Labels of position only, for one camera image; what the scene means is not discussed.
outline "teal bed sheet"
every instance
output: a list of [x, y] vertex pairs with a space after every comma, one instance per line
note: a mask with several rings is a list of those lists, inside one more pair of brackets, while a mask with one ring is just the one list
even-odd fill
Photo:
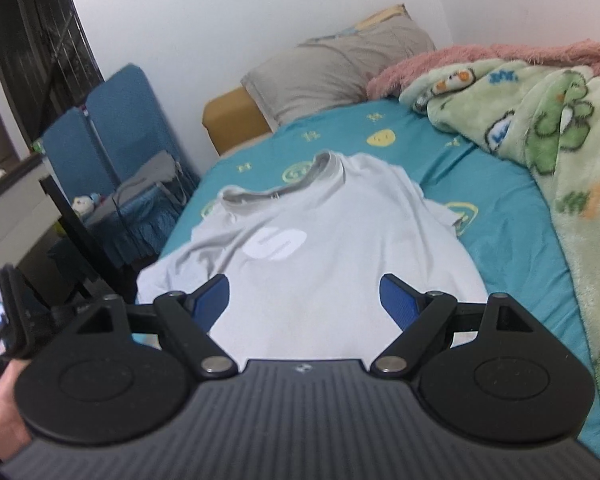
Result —
[[[219, 161], [204, 177], [162, 256], [190, 239], [218, 191], [262, 191], [298, 179], [321, 150], [365, 152], [402, 166], [425, 195], [462, 214], [460, 241], [488, 292], [505, 291], [591, 369], [571, 275], [549, 209], [525, 168], [498, 160], [461, 136], [436, 130], [395, 100], [337, 108], [298, 120], [263, 143]], [[600, 457], [600, 399], [580, 433]]]

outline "hand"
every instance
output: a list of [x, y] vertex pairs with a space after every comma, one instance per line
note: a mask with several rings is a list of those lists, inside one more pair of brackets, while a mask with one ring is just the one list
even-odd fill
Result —
[[0, 459], [7, 460], [31, 442], [13, 393], [16, 380], [29, 361], [12, 360], [0, 377]]

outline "ribbed gray panel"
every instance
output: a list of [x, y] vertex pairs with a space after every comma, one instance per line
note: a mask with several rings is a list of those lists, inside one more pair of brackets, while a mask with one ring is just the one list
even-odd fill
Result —
[[202, 385], [161, 430], [121, 446], [36, 441], [2, 470], [13, 480], [333, 480], [600, 478], [576, 442], [492, 449], [435, 424], [404, 383], [356, 361], [251, 362]]

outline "white t-shirt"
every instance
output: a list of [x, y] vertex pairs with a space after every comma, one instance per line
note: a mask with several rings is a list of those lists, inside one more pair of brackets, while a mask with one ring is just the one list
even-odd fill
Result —
[[486, 300], [457, 220], [403, 168], [323, 152], [289, 186], [224, 188], [191, 241], [140, 274], [138, 299], [192, 292], [222, 273], [230, 300], [209, 335], [241, 368], [249, 358], [369, 366], [400, 335], [379, 299], [385, 273], [422, 292]]

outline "white plush toy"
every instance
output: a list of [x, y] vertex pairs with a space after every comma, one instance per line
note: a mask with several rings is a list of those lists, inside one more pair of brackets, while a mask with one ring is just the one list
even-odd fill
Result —
[[71, 204], [72, 209], [78, 216], [85, 216], [93, 213], [95, 205], [89, 196], [77, 196], [74, 198], [74, 203]]

